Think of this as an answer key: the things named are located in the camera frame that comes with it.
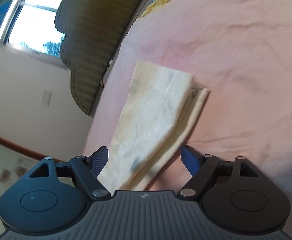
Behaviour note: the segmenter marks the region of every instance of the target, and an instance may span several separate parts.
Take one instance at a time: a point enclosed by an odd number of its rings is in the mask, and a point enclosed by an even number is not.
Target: metal screw
[[[196,194],[196,191],[192,188],[184,188],[179,192],[183,197],[192,197]]]
[[[97,190],[94,190],[94,191],[92,192],[92,195],[93,195],[94,197],[106,197],[107,194],[108,194],[108,191],[105,190],[105,189],[97,189]]]

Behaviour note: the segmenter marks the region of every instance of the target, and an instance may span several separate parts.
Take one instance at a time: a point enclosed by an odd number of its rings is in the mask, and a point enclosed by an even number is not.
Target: logo
[[[148,198],[149,195],[148,195],[147,193],[144,193],[144,194],[141,194],[141,197],[142,197],[143,199],[145,199],[145,198]]]

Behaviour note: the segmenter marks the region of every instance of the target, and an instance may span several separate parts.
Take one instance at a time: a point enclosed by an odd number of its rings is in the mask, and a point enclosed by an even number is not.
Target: ribbed black plate
[[[228,232],[206,218],[196,202],[183,201],[172,191],[118,191],[108,201],[95,202],[68,229],[46,236],[12,231],[0,240],[289,240],[281,231],[262,236]]]

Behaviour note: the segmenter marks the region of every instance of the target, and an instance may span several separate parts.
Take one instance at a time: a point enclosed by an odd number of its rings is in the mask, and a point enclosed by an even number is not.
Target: tree
[[[55,57],[60,57],[59,55],[59,51],[60,51],[60,46],[61,43],[63,42],[63,40],[65,39],[65,37],[62,37],[60,42],[55,43],[52,41],[48,41],[45,44],[43,44],[43,47],[46,49],[46,54],[55,56]]]
[[[27,49],[33,49],[32,47],[30,47],[27,43],[25,43],[23,41],[20,43],[20,45],[23,46],[24,48],[27,48]]]

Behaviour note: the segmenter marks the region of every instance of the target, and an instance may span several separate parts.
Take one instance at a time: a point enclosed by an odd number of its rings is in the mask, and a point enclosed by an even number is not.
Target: stain
[[[18,167],[16,168],[15,173],[16,173],[16,175],[17,175],[19,178],[21,178],[22,176],[25,175],[25,173],[26,173],[27,171],[28,171],[28,169],[26,169],[25,167],[18,166]]]
[[[17,161],[17,164],[22,164],[22,163],[23,163],[23,159],[19,158],[18,161]]]
[[[139,156],[136,157],[136,159],[134,160],[132,166],[130,167],[130,171],[131,172],[138,172],[140,170],[140,166],[141,166],[141,160],[139,158]]]
[[[247,76],[237,76],[233,78],[232,81],[238,83],[239,85],[255,93],[261,93],[261,94],[268,93],[267,90],[264,89],[254,78],[250,78]]]
[[[5,183],[10,178],[10,174],[10,171],[3,169],[0,174],[0,182]]]

